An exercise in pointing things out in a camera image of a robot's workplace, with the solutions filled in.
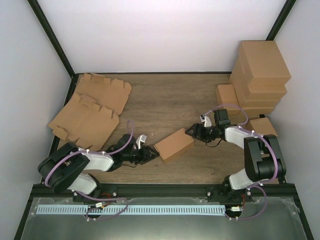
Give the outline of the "cardboard box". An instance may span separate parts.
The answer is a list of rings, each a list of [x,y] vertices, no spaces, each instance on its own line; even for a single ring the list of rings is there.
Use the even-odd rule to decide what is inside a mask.
[[[164,163],[176,160],[183,153],[192,148],[195,144],[194,139],[186,134],[186,130],[181,128],[165,139],[154,145]]]

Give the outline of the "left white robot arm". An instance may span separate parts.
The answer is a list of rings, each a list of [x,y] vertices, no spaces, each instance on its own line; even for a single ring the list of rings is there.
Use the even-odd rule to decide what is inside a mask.
[[[160,154],[145,144],[146,139],[144,134],[138,138],[124,134],[117,144],[97,152],[68,142],[43,160],[37,170],[44,179],[44,185],[54,193],[71,190],[85,195],[91,202],[97,202],[102,196],[102,184],[91,173],[84,172],[113,172],[125,162],[134,168],[154,160]]]

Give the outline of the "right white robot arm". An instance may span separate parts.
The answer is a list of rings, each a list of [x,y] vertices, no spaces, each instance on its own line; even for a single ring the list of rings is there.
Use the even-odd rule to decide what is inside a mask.
[[[243,149],[244,168],[225,177],[222,182],[221,192],[225,200],[232,202],[244,190],[285,178],[287,168],[274,134],[259,134],[239,124],[231,124],[226,109],[214,110],[213,116],[214,124],[206,113],[202,114],[201,123],[193,124],[185,134],[205,144],[219,139]]]

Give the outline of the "small folded box left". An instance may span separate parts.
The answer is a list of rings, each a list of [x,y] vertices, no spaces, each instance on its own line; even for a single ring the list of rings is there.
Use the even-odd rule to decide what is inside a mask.
[[[232,84],[219,84],[216,88],[216,97],[218,105],[226,109],[229,116],[235,116],[240,113],[237,95]]]

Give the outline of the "small folded box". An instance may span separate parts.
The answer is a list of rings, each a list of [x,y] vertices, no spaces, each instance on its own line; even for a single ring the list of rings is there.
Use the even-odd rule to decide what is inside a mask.
[[[216,88],[216,97],[218,105],[226,109],[229,116],[235,116],[240,113],[237,95],[232,84],[219,84]]]
[[[251,119],[246,124],[245,129],[248,131],[255,131],[260,135],[275,135],[278,136],[276,130],[267,117]]]

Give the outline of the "small folded box front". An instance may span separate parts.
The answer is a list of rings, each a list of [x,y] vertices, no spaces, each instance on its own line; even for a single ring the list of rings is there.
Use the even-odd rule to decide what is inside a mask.
[[[278,136],[276,130],[267,117],[251,119],[246,124],[245,129],[248,131],[255,131],[260,135],[275,135]]]

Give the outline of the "top large folded box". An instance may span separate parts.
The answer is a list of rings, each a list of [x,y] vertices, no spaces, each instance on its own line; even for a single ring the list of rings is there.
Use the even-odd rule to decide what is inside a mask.
[[[290,71],[275,41],[244,40],[238,57],[247,85],[285,85]]]

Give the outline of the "flat cardboard blank stack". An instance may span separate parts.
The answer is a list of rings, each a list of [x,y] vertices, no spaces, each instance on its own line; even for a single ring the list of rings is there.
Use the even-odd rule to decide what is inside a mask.
[[[96,73],[85,73],[75,88],[77,94],[91,97],[118,116],[123,112],[131,91],[130,83]]]

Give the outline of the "black aluminium frame rail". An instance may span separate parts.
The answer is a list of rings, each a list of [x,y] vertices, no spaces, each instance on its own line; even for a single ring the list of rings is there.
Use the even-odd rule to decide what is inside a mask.
[[[266,184],[262,187],[267,197],[293,197],[297,198],[296,187],[292,183]],[[234,202],[242,200],[242,195],[246,199],[250,197],[263,197],[261,190],[252,188],[247,195],[247,190],[237,190],[225,193],[221,184],[116,184],[102,183],[94,193],[89,196],[103,198],[111,196],[113,198],[204,198],[209,202]],[[54,193],[51,188],[44,184],[35,184],[32,187],[31,198],[62,198],[74,197],[77,201],[84,199],[82,196],[74,196],[71,190],[61,193]]]

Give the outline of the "left black frame post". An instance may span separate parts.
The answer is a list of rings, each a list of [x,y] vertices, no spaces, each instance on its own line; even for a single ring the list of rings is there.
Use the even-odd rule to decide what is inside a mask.
[[[65,70],[67,71],[68,75],[72,78],[75,75],[75,71],[73,70],[58,38],[54,30],[52,29],[42,7],[40,6],[37,0],[27,0],[29,6],[31,7],[32,11],[34,12],[38,22],[40,23],[42,29],[44,30],[45,34],[47,35],[50,43],[52,44],[55,52],[57,53],[61,63],[63,64]]]

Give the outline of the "black frame post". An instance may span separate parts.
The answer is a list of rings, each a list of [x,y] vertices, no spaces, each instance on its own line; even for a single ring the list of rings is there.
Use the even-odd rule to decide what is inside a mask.
[[[282,9],[280,10],[272,28],[270,29],[266,41],[274,41],[276,36],[278,35],[280,29],[282,28],[283,24],[285,23],[287,17],[289,16],[291,10],[293,9],[297,0],[286,0]]]
[[[72,78],[75,75],[75,71],[73,70],[58,38],[54,30],[52,29],[42,7],[40,6],[37,0],[27,0],[29,6],[31,7],[32,11],[34,12],[38,22],[40,23],[42,29],[44,30],[45,34],[47,35],[50,43],[52,44],[55,52],[57,53],[61,63],[63,64],[65,70],[67,71],[68,75]]]

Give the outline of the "right black frame post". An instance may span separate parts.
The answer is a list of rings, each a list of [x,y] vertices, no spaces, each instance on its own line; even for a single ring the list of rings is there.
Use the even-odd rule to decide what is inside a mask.
[[[266,41],[274,41],[276,36],[278,35],[280,29],[282,28],[283,24],[285,23],[287,17],[289,16],[291,10],[293,9],[297,0],[286,0],[282,9],[280,10],[272,28],[270,29]]]

